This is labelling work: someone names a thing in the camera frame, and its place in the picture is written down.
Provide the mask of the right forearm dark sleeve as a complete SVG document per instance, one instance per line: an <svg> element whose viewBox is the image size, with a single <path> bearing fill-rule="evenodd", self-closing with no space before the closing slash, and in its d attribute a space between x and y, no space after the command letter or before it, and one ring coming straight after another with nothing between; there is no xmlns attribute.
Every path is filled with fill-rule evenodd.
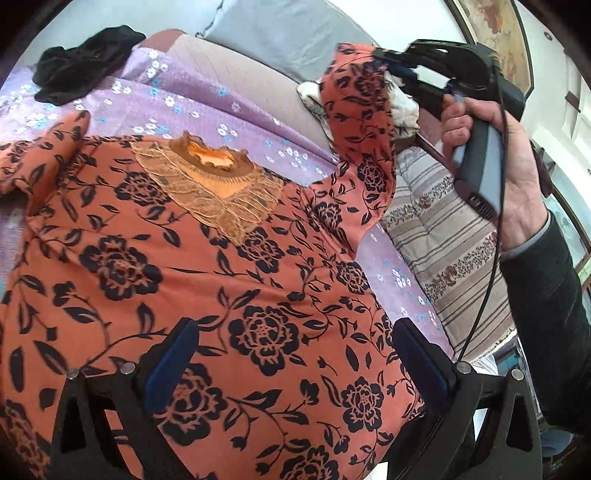
<svg viewBox="0 0 591 480"><path fill-rule="evenodd" d="M501 257L509 303L541 411L549 424L590 434L590 324L555 217Z"/></svg>

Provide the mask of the person's right hand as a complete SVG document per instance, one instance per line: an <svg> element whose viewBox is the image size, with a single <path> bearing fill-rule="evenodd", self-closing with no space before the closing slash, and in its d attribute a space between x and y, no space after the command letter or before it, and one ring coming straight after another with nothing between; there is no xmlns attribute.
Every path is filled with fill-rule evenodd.
<svg viewBox="0 0 591 480"><path fill-rule="evenodd" d="M508 141L500 238L503 255L515 257L533 245L549 222L533 150L522 125L512 115L503 114L498 103L469 97L458 101L446 94L441 115L442 139L446 166L452 173L456 171L452 153L470 140L475 118L491 123Z"/></svg>

